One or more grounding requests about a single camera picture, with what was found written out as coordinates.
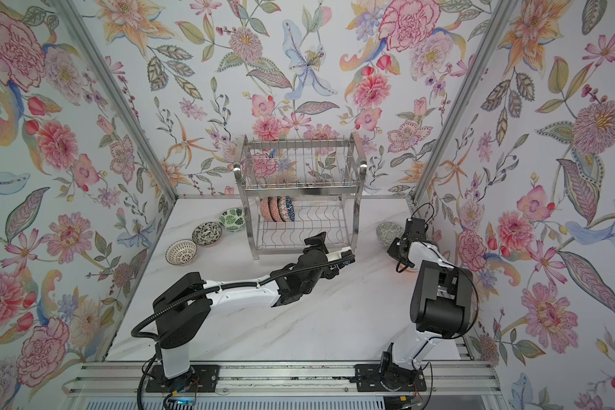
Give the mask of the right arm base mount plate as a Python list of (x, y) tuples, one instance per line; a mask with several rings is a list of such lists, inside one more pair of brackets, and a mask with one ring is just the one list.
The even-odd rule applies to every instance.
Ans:
[(413, 392), (427, 391), (423, 372), (408, 370), (396, 365), (381, 369), (379, 363), (358, 364), (350, 379), (359, 392)]

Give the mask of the blue geometric pattern bowl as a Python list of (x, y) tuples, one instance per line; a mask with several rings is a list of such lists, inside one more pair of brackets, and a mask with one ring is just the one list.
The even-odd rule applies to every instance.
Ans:
[(289, 196), (279, 196), (277, 202), (283, 222), (294, 222), (296, 217), (292, 199)]

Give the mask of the pale green patterned bowl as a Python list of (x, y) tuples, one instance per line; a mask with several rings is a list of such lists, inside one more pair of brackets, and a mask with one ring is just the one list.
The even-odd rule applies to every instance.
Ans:
[(404, 226), (392, 221), (384, 221), (378, 224), (376, 235), (382, 246), (389, 248), (397, 238), (403, 235)]

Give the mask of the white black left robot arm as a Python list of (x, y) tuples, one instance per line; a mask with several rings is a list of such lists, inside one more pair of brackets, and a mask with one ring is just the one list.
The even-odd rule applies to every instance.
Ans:
[(247, 281), (215, 282), (187, 273), (152, 302), (153, 314), (135, 326), (134, 337), (153, 338), (166, 379), (189, 372), (189, 343), (211, 316), (248, 308), (276, 308), (300, 301), (322, 279), (333, 279), (355, 262), (350, 247), (329, 251), (326, 234), (304, 241), (297, 261), (268, 276)]

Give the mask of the plain white bowl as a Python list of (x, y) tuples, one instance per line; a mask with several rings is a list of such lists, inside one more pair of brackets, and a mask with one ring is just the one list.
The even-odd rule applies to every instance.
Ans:
[(397, 263), (395, 267), (395, 271), (397, 273), (404, 273), (414, 268), (415, 268), (415, 263), (412, 262), (408, 256), (399, 256), (397, 258)]

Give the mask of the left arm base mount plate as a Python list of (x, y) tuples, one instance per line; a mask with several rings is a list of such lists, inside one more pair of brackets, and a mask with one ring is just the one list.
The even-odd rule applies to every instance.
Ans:
[(146, 393), (215, 393), (219, 380), (220, 366), (190, 365), (190, 369), (174, 378), (165, 375), (162, 365), (154, 365), (147, 372), (149, 381)]

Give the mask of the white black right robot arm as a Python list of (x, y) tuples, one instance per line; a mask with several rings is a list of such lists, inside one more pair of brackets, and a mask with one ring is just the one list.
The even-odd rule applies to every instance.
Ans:
[(413, 328), (384, 351), (379, 370), (384, 377), (416, 377), (439, 343), (462, 337), (478, 317), (472, 273), (447, 261), (426, 239), (426, 229), (425, 220), (408, 218), (403, 234), (388, 249), (398, 273), (416, 268), (418, 275), (409, 306)]

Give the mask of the dark patterned bowl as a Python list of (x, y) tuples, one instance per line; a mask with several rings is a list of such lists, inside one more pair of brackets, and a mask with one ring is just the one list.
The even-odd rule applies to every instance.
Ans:
[(281, 223), (284, 221), (279, 211), (278, 198), (270, 196), (268, 198), (268, 207), (274, 222)]

